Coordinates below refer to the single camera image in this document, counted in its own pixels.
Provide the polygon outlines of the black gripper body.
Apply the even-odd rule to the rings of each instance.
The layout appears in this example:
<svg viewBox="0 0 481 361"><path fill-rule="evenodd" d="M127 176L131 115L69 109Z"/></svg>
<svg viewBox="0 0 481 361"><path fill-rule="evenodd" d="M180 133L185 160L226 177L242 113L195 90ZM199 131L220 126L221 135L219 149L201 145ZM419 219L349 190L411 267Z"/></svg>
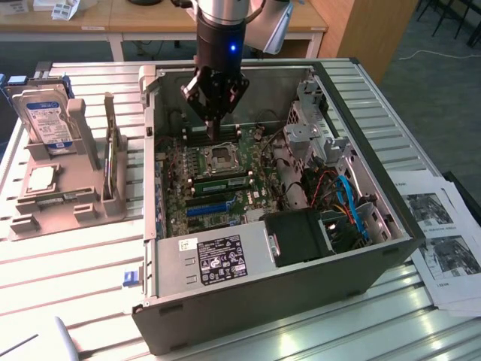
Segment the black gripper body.
<svg viewBox="0 0 481 361"><path fill-rule="evenodd" d="M196 68L209 67L212 70L211 99L216 75L241 72L246 23L221 25L197 18L197 61Z"/></svg>

